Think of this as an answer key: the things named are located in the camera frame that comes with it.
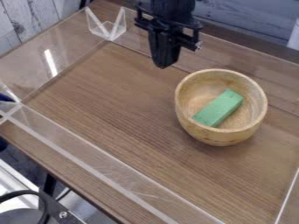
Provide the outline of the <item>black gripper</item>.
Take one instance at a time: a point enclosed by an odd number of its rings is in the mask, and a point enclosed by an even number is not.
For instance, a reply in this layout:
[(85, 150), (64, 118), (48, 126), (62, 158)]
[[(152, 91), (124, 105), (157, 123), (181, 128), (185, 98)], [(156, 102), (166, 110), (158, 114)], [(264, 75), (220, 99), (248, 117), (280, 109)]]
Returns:
[(178, 60), (181, 47), (192, 51), (200, 48), (194, 0), (136, 0), (134, 9), (134, 25), (148, 31), (153, 63), (166, 68)]

